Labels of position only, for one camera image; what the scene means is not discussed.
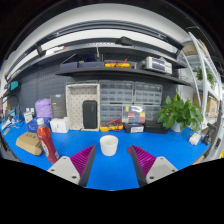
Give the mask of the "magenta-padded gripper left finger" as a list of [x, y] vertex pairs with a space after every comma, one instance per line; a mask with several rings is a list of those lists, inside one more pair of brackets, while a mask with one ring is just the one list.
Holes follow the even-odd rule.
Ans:
[[67, 181], [85, 187], [96, 156], [96, 146], [89, 146], [71, 157], [62, 156], [48, 171]]

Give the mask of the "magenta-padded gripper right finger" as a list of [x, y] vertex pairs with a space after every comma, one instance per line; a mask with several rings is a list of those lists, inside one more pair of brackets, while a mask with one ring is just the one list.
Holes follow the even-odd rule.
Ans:
[[165, 157], [155, 157], [139, 146], [131, 145], [128, 153], [131, 155], [140, 187], [178, 171]]

